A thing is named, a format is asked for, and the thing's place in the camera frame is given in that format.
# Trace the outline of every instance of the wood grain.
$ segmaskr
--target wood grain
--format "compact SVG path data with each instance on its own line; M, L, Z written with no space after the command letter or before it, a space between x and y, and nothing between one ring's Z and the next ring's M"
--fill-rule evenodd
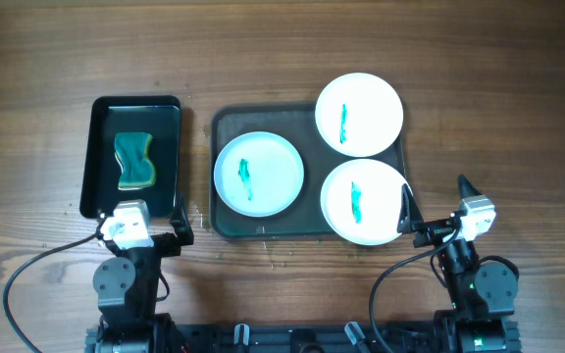
M515 1L0 10L0 352L24 350L1 306L12 271L93 229L77 210L90 106L111 94L173 94L188 107L180 189L196 239L163 262L172 295L160 311L182 324L367 322L376 277L417 253L410 236L265 248L206 227L213 114L315 100L351 72L385 78L402 99L426 218L457 205L459 173L496 203L477 246L521 269L525 352L565 352L565 3ZM99 318L92 275L108 257L87 244L19 278L13 312L44 351L80 351ZM377 315L428 319L449 306L420 262L384 284Z

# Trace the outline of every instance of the cable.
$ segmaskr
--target cable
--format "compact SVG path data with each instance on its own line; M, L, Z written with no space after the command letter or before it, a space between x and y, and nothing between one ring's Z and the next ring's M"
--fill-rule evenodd
M88 237L86 237L82 240L78 240L78 241L73 242L71 244L63 245L63 246L57 247L55 249L51 249L49 251L45 251L44 253L36 255L35 257L31 258L26 263L22 264L10 276L10 279L8 279L8 282L6 283L6 286L4 287L4 294L3 294L4 311L6 312L6 318L8 318L8 322L10 323L10 326L12 326L12 328L15 330L15 332L17 333L17 335L19 336L21 341L23 341L26 344L26 346L32 352L41 353L41 351L34 344L32 344L32 342L29 340L29 338L27 338L27 336L24 334L24 332L21 331L21 328L19 328L19 325L15 321L15 318L13 317L12 312L10 311L10 304L8 303L8 297L10 295L10 288L12 287L12 283L15 281L15 279L17 279L17 277L21 274L21 272L23 272L30 265L34 264L36 261L38 261L40 259L43 259L43 258L45 258L49 255L55 254L57 252L61 252L63 250L67 250L67 249L71 249L73 247L76 247L78 245L82 245L83 243L90 241L90 240L93 240L93 239L101 239L102 233L101 233L100 229L102 228L102 225L104 225L105 221L106 221L106 219L102 219L102 221L100 221L100 223L97 226L97 229L95 230L95 233L93 235L90 235L90 236L88 236Z
M443 280L443 278L439 275L439 273L436 270L436 263L434 261L436 255L437 253L431 255L431 270L433 270L433 273L436 274L437 280L439 280L439 284L441 284L442 287L447 288L446 282Z
M518 279L520 277L520 271L518 271L518 267L516 265L514 265L514 263L505 259L504 257L497 256L497 255L489 255L489 256L485 256L484 258L479 259L479 261L477 261L477 264L475 265L475 268L479 268L481 266L481 264L485 261L495 261L495 262L501 263L501 264L505 265L506 267L508 267L509 270L511 270L512 273L514 273L514 275L516 276L516 279Z
M157 303L167 299L167 297L169 296L169 284L167 283L165 276L163 276L163 273L160 273L159 278L161 279L163 284L165 284L165 290L167 291L167 293L165 295L163 295L162 297L156 298Z
M385 279L387 276L389 276L389 274L391 274L392 272L394 272L395 270L410 264L414 261L418 261L422 258L425 258L427 256L430 255L435 255L437 254L439 251L443 250L446 246L450 245L450 243L452 243L456 238L457 235L459 235L459 228L455 230L455 232L452 234L452 236L448 239L448 241L444 242L442 245L440 245L439 247L437 247L436 249L433 250L429 250L427 252L423 252L422 254L418 254L416 256L412 256L406 260L402 260L401 262L393 265L392 267L390 267L389 269L387 269L387 271L383 272L382 275L379 276L379 278L377 279L377 281L374 283L374 287L372 287L372 293L370 293L370 322L372 323L372 329L374 330L374 334L377 337L377 341L381 343L381 346L389 353L393 353L393 351L391 350L391 348L389 348L389 346L387 345L387 343L385 342L385 340L383 339L383 337L381 336L381 333L379 332L379 328L377 327L377 322L374 319L374 298L377 294L377 289L379 289L379 285L381 284L381 282L383 281L383 279Z

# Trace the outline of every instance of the wood surface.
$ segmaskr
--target wood surface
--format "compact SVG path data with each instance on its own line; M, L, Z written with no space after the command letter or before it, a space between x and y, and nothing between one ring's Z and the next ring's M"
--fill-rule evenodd
M173 94L186 107L180 189L195 245L163 261L172 294L160 312L181 324L367 322L377 276L419 252L411 235L367 249L225 243L208 227L213 114L314 101L351 72L398 92L425 218L454 210L460 173L494 201L497 221L477 249L521 270L524 351L565 352L565 2L224 2L0 9L0 352L26 351L1 305L11 273L94 228L78 200L90 107L102 95ZM86 244L20 276L12 310L43 351L81 350L99 318L92 276L109 257ZM384 283L377 316L423 320L449 307L420 261Z

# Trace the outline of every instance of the tray rim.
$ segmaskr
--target tray rim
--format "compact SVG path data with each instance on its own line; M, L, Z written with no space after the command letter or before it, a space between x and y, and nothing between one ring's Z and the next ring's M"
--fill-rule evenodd
M95 190L91 187L92 179L94 178L94 168L92 167L92 161L94 160L94 155L91 151L96 150L97 141L93 138L97 131L101 132L104 121L107 117L107 111L103 108L110 107L160 107L160 106L173 106L179 110L179 121L178 121L178 146L176 150L176 176L174 179L174 205L176 208L176 199L179 196L178 192L178 170L180 168L180 134L182 125L182 110L180 101L176 96L173 95L142 95L142 96L101 96L93 102L90 112L90 122L88 127L88 137L86 141L86 156L84 157L84 173L82 177L82 187L79 198L79 213L88 220L98 219L98 215L90 211L91 206L95 204L96 195L91 195L91 193L96 194ZM164 219L168 218L172 213L170 212L165 216L153 216L153 219Z
M213 171L215 169L215 163L217 162L217 153L216 153L216 142L217 142L217 126L219 121L228 114L241 114L241 113L266 113L266 112L273 112L275 110L285 109L286 111L307 111L312 110L315 111L316 102L288 102L288 103L261 103L261 104L239 104L239 105L228 105L223 107L222 109L218 110L215 115L213 115L213 119L211 120L211 142L210 142L210 150L211 150L211 161L210 161L210 182L209 182L209 224L211 229L223 240L230 241L230 242L242 242L242 241L263 241L263 240L322 240L323 237L331 238L333 235L335 237L341 238L336 232L333 230L331 231L320 231L320 232L311 232L308 234L297 234L297 235L285 235L285 236L277 236L277 235L266 235L264 233L260 234L255 233L254 235L244 236L242 238L236 238L233 236L229 236L225 234L223 231L219 230L217 221L215 221L215 207L214 204L219 202L220 200L215 200L214 195L217 194L217 190L215 189L215 185L213 182ZM403 124L402 130L394 143L398 143L400 153L397 154L399 161L402 164L402 174L405 180L409 181L409 177L407 175L407 162L404 153L404 131L405 125Z

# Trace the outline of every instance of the sponge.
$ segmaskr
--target sponge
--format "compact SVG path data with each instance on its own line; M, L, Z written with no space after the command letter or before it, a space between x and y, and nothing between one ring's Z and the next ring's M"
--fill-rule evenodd
M156 169L149 160L152 135L145 132L120 132L115 136L115 156L122 167L120 190L137 190L154 185Z

